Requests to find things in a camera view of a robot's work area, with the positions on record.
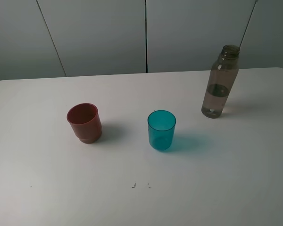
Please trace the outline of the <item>teal transparent plastic cup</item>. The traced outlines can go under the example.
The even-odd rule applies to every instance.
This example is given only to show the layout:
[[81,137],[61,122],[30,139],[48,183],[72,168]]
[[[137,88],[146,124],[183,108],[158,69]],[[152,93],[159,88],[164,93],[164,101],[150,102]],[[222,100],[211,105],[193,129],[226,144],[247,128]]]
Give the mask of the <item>teal transparent plastic cup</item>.
[[173,141],[176,117],[169,111],[157,110],[148,118],[149,144],[158,151],[168,149]]

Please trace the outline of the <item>smoky transparent water bottle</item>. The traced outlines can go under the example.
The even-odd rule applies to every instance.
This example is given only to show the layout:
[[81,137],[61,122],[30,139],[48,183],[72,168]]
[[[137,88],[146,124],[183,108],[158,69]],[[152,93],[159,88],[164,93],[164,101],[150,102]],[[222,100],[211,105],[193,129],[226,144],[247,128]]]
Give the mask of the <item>smoky transparent water bottle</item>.
[[220,117],[237,77],[240,48],[225,45],[213,63],[201,112],[208,118]]

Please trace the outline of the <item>red plastic cup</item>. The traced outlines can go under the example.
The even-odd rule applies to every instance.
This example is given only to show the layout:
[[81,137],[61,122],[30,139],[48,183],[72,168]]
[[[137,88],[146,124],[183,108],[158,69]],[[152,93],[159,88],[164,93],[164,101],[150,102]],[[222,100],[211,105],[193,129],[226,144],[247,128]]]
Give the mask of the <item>red plastic cup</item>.
[[102,134],[99,112],[95,105],[81,103],[72,107],[67,113],[67,121],[75,135],[85,144],[92,144]]

